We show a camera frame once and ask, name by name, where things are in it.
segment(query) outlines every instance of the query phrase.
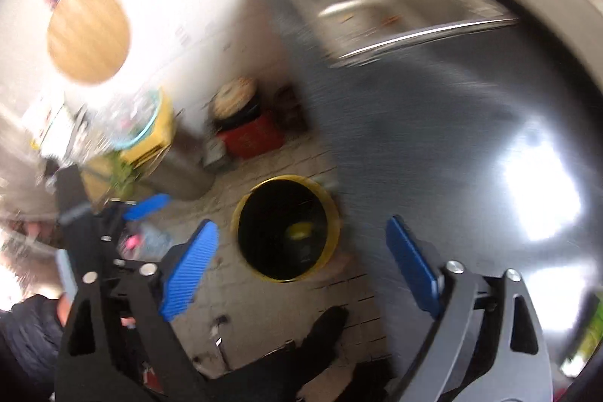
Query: metal screw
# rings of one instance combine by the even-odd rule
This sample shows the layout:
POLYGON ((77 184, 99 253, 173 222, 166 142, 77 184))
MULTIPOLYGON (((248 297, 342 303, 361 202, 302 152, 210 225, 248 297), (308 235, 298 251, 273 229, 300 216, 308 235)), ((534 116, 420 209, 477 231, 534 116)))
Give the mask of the metal screw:
POLYGON ((89 271, 85 275, 82 276, 82 281, 86 284, 94 283, 98 278, 98 274, 96 271, 89 271))
POLYGON ((511 281, 521 281, 522 276, 519 274, 519 271, 515 269, 507 269, 505 271, 505 276, 509 278, 511 281))
POLYGON ((459 261, 448 261, 446 263, 446 269, 451 273, 459 275, 465 271, 465 266, 463 266, 459 261))
POLYGON ((157 271, 157 265, 155 263, 143 264, 138 271, 143 276, 152 276, 157 271))

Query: round wooden cutting board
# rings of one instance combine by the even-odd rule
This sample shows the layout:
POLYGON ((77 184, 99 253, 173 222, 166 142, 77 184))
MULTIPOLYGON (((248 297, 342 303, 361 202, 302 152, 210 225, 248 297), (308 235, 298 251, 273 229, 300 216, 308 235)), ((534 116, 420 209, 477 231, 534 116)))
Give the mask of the round wooden cutting board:
POLYGON ((117 0, 60 0, 48 25, 48 53, 64 75, 99 84, 128 57, 130 25, 117 0))

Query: countertop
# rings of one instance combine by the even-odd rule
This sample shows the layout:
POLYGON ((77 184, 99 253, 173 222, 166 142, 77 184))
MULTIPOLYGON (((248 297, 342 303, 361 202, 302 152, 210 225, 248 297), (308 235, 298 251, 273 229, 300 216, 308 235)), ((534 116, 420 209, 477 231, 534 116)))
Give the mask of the countertop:
POLYGON ((289 0, 266 2, 338 166, 399 373, 431 320, 385 245, 393 214, 445 260, 521 272, 560 363, 602 280, 603 104, 580 64, 522 21, 335 69, 289 0))

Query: floor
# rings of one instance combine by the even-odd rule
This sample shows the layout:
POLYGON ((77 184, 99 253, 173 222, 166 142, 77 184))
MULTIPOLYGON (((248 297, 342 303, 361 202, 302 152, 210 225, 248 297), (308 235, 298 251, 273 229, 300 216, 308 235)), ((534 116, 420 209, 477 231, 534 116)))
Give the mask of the floor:
POLYGON ((307 402, 330 402, 349 382, 360 361, 388 355, 387 341, 373 298, 369 278, 346 244, 341 255, 349 262, 340 273, 325 280, 312 278, 294 283, 271 283, 243 264, 230 233, 230 218, 237 201, 255 184, 280 174, 312 177, 327 188, 336 187, 337 170, 315 135, 287 142, 281 149, 244 161, 216 178, 200 200, 175 203, 156 218, 177 242, 185 241, 198 223, 209 218, 221 232, 216 256, 206 271, 195 301, 173 322, 186 353, 201 359, 203 371, 219 376, 223 369, 210 341, 212 320, 230 316, 223 326, 223 347, 233 368, 242 367, 286 341, 300 341, 313 321, 332 305, 346 306, 349 321, 339 345, 339 357, 321 376, 303 388, 307 402))

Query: sink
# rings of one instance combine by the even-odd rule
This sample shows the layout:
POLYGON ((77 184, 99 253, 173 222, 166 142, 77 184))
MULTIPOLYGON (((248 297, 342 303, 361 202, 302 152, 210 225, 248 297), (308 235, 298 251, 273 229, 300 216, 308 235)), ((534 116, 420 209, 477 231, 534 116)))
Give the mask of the sink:
POLYGON ((335 65, 516 22, 493 0, 291 0, 335 65))

